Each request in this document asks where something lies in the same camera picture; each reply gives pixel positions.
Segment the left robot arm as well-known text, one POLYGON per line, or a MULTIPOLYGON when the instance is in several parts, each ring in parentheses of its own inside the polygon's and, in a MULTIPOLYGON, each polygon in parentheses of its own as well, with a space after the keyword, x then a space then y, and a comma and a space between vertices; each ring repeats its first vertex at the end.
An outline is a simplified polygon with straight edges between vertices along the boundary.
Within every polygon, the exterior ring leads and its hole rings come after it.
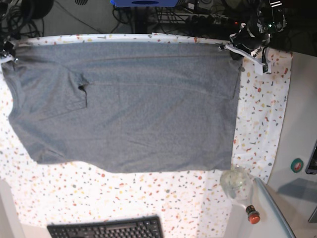
POLYGON ((284 30, 287 25, 283 4, 280 0, 248 0, 246 12, 240 15, 239 31, 230 36, 232 46, 247 54, 262 49, 262 63, 267 63, 266 53, 272 34, 284 30))

